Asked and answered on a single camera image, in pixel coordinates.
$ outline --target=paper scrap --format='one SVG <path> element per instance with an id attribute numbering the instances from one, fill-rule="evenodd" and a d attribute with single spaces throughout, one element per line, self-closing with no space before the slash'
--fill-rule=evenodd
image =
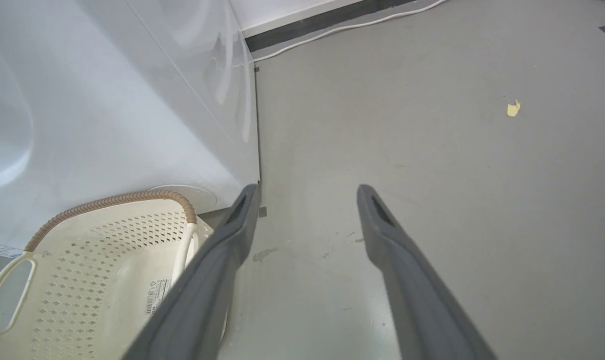
<path id="1" fill-rule="evenodd" d="M 518 114 L 518 110 L 520 110 L 520 102 L 518 100 L 515 101 L 515 105 L 507 104 L 506 116 L 514 117 Z"/>

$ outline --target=gray floor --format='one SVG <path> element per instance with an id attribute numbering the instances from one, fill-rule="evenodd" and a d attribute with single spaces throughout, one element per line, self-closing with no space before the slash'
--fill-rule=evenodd
<path id="1" fill-rule="evenodd" d="M 260 62 L 267 216 L 220 357 L 398 358 L 368 183 L 501 358 L 605 359 L 602 25 L 600 0 L 451 0 Z"/>

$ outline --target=washing machine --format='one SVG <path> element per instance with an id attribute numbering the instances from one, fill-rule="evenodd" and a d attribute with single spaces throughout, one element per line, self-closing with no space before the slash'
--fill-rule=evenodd
<path id="1" fill-rule="evenodd" d="M 260 178 L 254 81 L 228 0 L 0 1 L 0 255 L 117 194 L 229 207 Z"/>

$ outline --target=label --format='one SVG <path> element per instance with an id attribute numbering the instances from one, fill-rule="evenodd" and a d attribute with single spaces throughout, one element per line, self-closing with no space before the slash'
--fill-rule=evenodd
<path id="1" fill-rule="evenodd" d="M 0 256 L 4 256 L 6 258 L 16 258 L 17 256 L 22 255 L 23 250 L 19 248 L 5 246 L 0 244 Z"/>
<path id="2" fill-rule="evenodd" d="M 144 313 L 152 315 L 156 312 L 161 301 L 165 299 L 170 287 L 172 286 L 172 278 L 160 278 L 149 283 L 149 291 L 147 291 L 147 306 L 145 306 Z"/>

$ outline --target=white wall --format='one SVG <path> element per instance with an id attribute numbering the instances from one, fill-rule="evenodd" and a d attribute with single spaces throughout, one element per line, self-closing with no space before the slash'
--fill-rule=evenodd
<path id="1" fill-rule="evenodd" d="M 268 32 L 360 0 L 229 0 L 245 37 Z"/>

